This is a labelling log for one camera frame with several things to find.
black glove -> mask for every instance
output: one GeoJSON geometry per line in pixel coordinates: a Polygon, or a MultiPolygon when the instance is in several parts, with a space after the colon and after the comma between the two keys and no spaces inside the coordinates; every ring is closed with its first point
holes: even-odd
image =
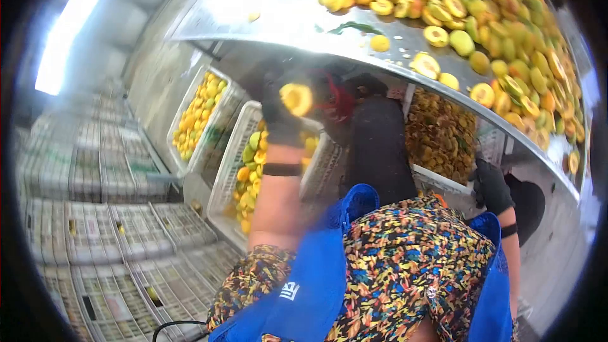
{"type": "Polygon", "coordinates": [[[366,98],[371,95],[386,96],[389,87],[384,82],[372,76],[370,73],[363,73],[346,80],[346,87],[354,92],[355,98],[366,98]]]}
{"type": "Polygon", "coordinates": [[[477,169],[471,174],[469,181],[475,181],[475,199],[477,207],[482,208],[485,203],[488,211],[497,216],[514,206],[511,199],[511,189],[505,182],[502,172],[487,161],[476,158],[477,169]]]}
{"type": "Polygon", "coordinates": [[[292,115],[281,100],[279,90],[290,82],[307,84],[305,79],[280,69],[271,70],[264,75],[264,96],[262,114],[268,127],[268,142],[302,148],[300,140],[301,120],[292,115]]]}

blue apron strap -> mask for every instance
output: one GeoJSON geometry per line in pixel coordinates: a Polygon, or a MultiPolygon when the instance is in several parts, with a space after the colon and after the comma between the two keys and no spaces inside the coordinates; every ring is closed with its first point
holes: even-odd
{"type": "Polygon", "coordinates": [[[302,342],[322,341],[344,303],[343,236],[352,220],[375,210],[378,203],[371,186],[353,186],[302,239],[286,284],[230,317],[211,333],[209,341],[259,341],[263,334],[302,342]]]}
{"type": "Polygon", "coordinates": [[[500,244],[500,223],[493,213],[486,211],[469,226],[486,236],[496,246],[488,262],[482,291],[473,313],[469,342],[509,342],[513,333],[511,319],[509,270],[500,244]]]}

forearm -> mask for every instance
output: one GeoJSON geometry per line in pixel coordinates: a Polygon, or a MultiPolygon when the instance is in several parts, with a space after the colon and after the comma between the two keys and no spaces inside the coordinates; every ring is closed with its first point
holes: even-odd
{"type": "MultiPolygon", "coordinates": [[[[500,227],[506,227],[514,224],[515,209],[508,208],[498,215],[500,227]]],[[[511,300],[511,316],[517,317],[517,297],[519,296],[519,269],[521,260],[519,255],[519,237],[517,233],[504,238],[501,241],[502,250],[505,253],[506,262],[509,266],[509,290],[511,300]]]]}
{"type": "MultiPolygon", "coordinates": [[[[266,163],[301,164],[303,150],[269,145],[266,163]]],[[[261,244],[297,250],[307,227],[300,217],[300,176],[262,176],[249,232],[249,250],[261,244]]]]}

floral patterned shirt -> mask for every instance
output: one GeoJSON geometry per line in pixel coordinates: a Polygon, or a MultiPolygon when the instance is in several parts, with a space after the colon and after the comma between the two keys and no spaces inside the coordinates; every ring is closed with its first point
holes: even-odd
{"type": "MultiPolygon", "coordinates": [[[[325,341],[406,341],[425,316],[441,341],[466,341],[496,247],[462,219],[441,198],[427,196],[353,222],[344,238],[344,303],[325,341]]],[[[281,287],[294,257],[278,247],[254,247],[218,290],[208,330],[281,287]]],[[[515,320],[512,341],[519,341],[515,320]]]]}

fluorescent light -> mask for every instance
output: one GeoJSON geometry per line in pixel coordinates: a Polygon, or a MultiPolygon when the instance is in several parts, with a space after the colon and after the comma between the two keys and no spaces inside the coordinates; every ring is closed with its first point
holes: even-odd
{"type": "Polygon", "coordinates": [[[80,32],[99,0],[68,0],[66,7],[49,32],[36,77],[36,90],[57,95],[63,85],[67,57],[74,38],[80,32]]]}

